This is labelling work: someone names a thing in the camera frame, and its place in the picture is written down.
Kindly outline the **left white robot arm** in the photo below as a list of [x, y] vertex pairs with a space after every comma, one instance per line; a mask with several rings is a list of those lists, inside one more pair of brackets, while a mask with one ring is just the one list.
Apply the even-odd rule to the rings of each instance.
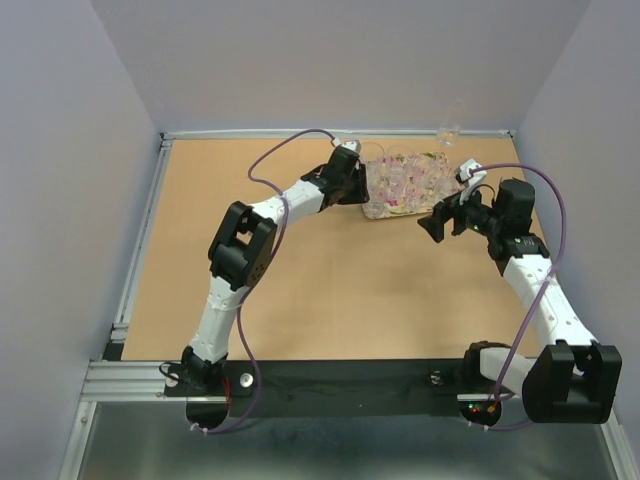
[[333, 205], [369, 200], [358, 141], [336, 143], [329, 160], [286, 190], [258, 203], [232, 203], [208, 250], [210, 287], [198, 329], [183, 350], [181, 366], [199, 393], [215, 392], [229, 353], [229, 336], [245, 296], [266, 273], [276, 235]]

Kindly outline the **large clear tumbler glass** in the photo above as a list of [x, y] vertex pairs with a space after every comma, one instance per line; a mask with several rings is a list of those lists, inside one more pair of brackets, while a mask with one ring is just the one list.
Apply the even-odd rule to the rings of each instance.
[[375, 168], [384, 159], [385, 150], [375, 142], [362, 142], [360, 159], [367, 167]]

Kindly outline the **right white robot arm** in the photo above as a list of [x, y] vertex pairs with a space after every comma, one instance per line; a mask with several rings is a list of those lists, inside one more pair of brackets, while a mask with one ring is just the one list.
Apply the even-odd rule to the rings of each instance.
[[534, 187], [522, 180], [499, 184], [496, 198], [484, 204], [479, 191], [460, 192], [437, 203], [418, 224], [435, 242], [447, 222], [456, 235], [466, 230], [484, 236], [500, 275], [516, 293], [541, 351], [530, 359], [515, 345], [475, 342], [460, 366], [463, 384], [491, 394], [507, 389], [522, 400], [534, 423], [603, 424], [608, 421], [622, 369], [614, 346], [603, 345], [579, 320], [552, 270], [544, 242], [531, 233]]

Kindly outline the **tall stemmed wine glass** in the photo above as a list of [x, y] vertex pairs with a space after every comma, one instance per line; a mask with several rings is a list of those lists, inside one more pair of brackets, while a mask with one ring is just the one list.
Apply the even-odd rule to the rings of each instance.
[[442, 147], [450, 147], [456, 143], [461, 131], [464, 110], [465, 104], [461, 99], [452, 101], [447, 107], [436, 133], [436, 139]]

